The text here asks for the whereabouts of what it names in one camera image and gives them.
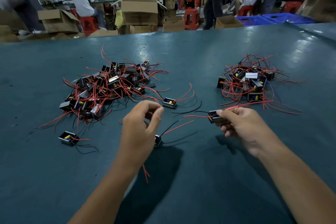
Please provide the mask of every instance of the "green work table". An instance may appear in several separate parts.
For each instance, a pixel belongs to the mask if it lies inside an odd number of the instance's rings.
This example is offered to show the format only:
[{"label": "green work table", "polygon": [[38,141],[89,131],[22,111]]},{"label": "green work table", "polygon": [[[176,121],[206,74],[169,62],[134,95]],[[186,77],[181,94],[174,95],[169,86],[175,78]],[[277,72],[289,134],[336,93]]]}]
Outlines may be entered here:
[{"label": "green work table", "polygon": [[[303,28],[321,33],[302,32]],[[135,103],[119,100],[102,121],[80,131],[74,118],[54,128],[34,129],[62,114],[58,108],[70,81],[86,67],[128,58],[135,63],[164,63],[156,90],[180,98],[192,84],[195,98],[175,112],[220,109],[225,103],[218,76],[248,54],[274,55],[271,65],[290,73],[298,84],[272,82],[282,103],[302,111],[285,114],[254,108],[279,138],[336,191],[334,85],[336,48],[330,35],[335,23],[270,25],[209,31],[121,35],[59,41],[0,44],[0,223],[66,223],[81,207],[111,165],[119,147],[122,119]],[[159,132],[183,115],[165,109]],[[121,204],[116,223],[295,223],[260,162],[234,138],[224,138],[207,119],[185,117],[162,140]],[[63,145],[58,136],[70,131],[92,148]]]}]

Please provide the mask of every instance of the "blue plastic crate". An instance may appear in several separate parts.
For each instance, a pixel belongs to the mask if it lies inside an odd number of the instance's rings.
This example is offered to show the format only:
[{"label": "blue plastic crate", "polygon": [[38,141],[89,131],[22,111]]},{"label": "blue plastic crate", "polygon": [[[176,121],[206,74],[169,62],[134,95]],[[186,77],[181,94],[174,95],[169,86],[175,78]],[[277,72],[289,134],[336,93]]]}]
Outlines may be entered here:
[{"label": "blue plastic crate", "polygon": [[263,17],[268,19],[269,21],[275,22],[276,24],[290,22],[293,24],[311,24],[311,23],[318,23],[312,19],[299,16],[296,14],[290,13],[282,13],[282,14],[264,14]]},{"label": "blue plastic crate", "polygon": [[241,16],[236,17],[236,19],[243,23],[245,27],[275,24],[275,22],[267,20],[261,16]]}]

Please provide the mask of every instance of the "yellow bag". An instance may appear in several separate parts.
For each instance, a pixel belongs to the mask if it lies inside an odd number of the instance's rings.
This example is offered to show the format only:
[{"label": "yellow bag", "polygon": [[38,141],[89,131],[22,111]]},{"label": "yellow bag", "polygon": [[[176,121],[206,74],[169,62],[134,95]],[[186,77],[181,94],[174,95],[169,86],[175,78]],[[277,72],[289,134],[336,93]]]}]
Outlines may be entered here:
[{"label": "yellow bag", "polygon": [[121,10],[117,10],[117,16],[115,18],[115,26],[120,28],[122,25],[124,25],[124,17],[123,17],[123,12]]}]

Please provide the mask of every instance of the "table surface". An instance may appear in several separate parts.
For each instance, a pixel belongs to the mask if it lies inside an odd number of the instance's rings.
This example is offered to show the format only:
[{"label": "table surface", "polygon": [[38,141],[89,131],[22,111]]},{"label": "table surface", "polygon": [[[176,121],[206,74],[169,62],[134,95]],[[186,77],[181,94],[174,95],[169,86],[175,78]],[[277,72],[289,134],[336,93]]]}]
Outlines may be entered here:
[{"label": "table surface", "polygon": [[[279,138],[336,192],[336,48],[333,41],[300,32],[306,25],[270,25],[209,31],[149,33],[87,39],[0,44],[0,223],[65,223],[85,202],[118,150],[118,121],[135,105],[113,104],[113,112],[79,133],[99,152],[69,147],[57,138],[72,131],[67,118],[53,128],[34,129],[61,115],[70,92],[62,82],[86,67],[101,69],[103,44],[112,61],[154,59],[170,73],[157,76],[156,89],[177,99],[189,89],[196,98],[175,112],[209,111],[225,103],[216,88],[225,65],[246,53],[275,55],[271,64],[290,73],[288,85],[272,82],[282,103],[302,110],[289,115],[255,109]],[[330,33],[334,24],[309,25]],[[165,109],[159,131],[183,118]],[[123,201],[116,223],[294,223],[266,170],[235,139],[225,139],[207,119],[194,120],[163,137],[145,162],[144,173]]]}]

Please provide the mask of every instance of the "jeans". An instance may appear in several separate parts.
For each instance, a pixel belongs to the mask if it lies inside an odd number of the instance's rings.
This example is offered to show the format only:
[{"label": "jeans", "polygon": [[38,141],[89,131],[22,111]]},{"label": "jeans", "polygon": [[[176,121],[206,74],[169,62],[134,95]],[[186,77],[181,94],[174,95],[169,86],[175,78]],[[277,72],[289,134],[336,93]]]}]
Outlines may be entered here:
[{"label": "jeans", "polygon": [[97,8],[94,8],[93,16],[97,17],[98,25],[99,25],[100,28],[106,28],[104,13],[101,10],[98,10]]},{"label": "jeans", "polygon": [[204,30],[212,27],[213,20],[218,17],[223,17],[222,10],[223,0],[207,0],[204,6],[205,26]]},{"label": "jeans", "polygon": [[264,0],[261,14],[271,14],[276,1],[277,0]]}]

